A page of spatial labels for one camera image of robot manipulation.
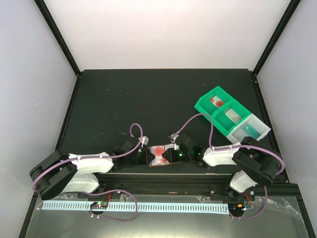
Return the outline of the red dotted white card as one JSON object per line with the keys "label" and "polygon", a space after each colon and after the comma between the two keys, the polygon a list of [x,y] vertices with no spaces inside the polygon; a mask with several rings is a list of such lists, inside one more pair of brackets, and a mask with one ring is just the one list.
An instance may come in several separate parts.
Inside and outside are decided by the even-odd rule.
{"label": "red dotted white card", "polygon": [[150,152],[155,155],[155,159],[150,163],[151,166],[162,166],[169,163],[162,157],[162,154],[165,152],[164,146],[152,146]]}

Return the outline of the brown leather card holder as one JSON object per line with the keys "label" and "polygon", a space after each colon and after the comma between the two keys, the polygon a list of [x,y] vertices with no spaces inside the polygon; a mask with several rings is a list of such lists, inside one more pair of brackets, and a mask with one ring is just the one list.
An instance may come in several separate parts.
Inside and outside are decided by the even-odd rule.
{"label": "brown leather card holder", "polygon": [[164,158],[162,155],[164,152],[166,152],[168,149],[174,149],[174,144],[166,144],[166,145],[157,145],[157,146],[151,146],[150,152],[155,156],[155,158],[149,163],[150,167],[159,167],[159,166],[167,166],[172,165],[173,163],[170,163],[166,158]]}

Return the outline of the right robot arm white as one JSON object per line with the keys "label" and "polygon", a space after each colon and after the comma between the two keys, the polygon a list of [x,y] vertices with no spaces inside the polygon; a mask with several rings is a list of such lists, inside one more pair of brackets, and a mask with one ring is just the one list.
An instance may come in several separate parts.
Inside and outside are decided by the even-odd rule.
{"label": "right robot arm white", "polygon": [[218,147],[203,147],[186,134],[177,136],[161,154],[170,163],[190,162],[198,167],[237,166],[218,196],[238,200],[247,189],[260,185],[271,185],[275,177],[285,169],[281,155],[252,137],[241,142]]}

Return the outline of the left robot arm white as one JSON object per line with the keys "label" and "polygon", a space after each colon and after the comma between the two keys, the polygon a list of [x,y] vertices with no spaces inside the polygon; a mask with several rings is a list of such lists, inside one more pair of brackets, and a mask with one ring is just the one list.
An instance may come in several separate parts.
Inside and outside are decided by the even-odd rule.
{"label": "left robot arm white", "polygon": [[58,149],[37,164],[30,172],[32,189],[42,200],[51,200],[61,193],[91,193],[103,197],[106,185],[98,174],[121,170],[127,166],[148,165],[154,159],[148,138],[130,138],[122,146],[98,154],[76,155]]}

